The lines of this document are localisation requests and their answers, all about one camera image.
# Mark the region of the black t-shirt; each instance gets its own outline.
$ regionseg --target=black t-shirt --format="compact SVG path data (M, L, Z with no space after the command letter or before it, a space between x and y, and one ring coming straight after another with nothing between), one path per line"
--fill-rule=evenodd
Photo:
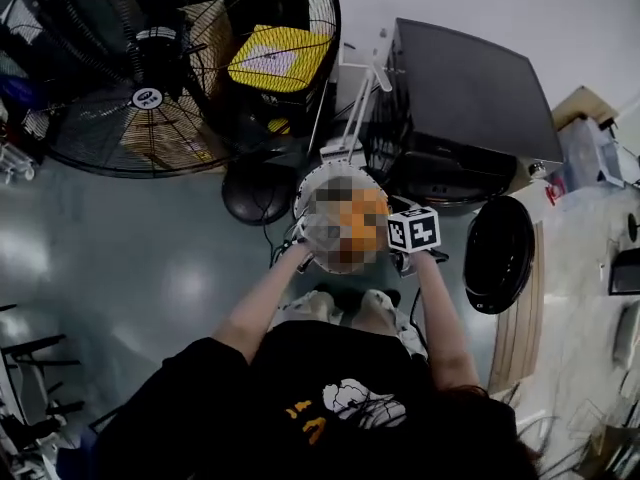
M515 440L508 406L438 393L397 338L286 322L251 366L211 338L164 361L102 432L93 465L101 479L380 473Z

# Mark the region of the white wall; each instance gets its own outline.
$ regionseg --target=white wall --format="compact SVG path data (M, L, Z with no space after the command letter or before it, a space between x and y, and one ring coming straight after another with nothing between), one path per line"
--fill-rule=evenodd
M579 85L589 86L616 108L632 105L640 96L640 0L340 3L343 39L369 55L376 46L386 51L399 16L457 29L528 56L551 107ZM389 30L386 40L379 37L383 27ZM353 75L341 72L341 78L354 94L340 99L353 100Z

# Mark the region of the white cube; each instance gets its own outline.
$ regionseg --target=white cube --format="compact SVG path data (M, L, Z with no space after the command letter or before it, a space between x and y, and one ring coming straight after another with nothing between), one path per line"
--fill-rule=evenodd
M438 213L429 207L416 208L389 216L389 247L407 253L433 249L440 245Z

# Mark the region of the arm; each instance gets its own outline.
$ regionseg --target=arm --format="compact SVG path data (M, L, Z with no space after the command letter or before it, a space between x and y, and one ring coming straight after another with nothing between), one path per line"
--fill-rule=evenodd
M251 363L269 330L282 294L308 254L306 245L292 246L233 309L229 318L213 333L213 338L238 350Z
M413 255L418 270L429 361L436 388L479 386L473 357L435 259L427 252Z

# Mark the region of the industrial fan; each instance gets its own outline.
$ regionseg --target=industrial fan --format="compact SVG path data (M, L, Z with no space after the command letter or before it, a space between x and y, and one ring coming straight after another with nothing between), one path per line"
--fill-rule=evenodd
M338 0L11 0L0 96L73 167L205 170L309 132L339 33Z

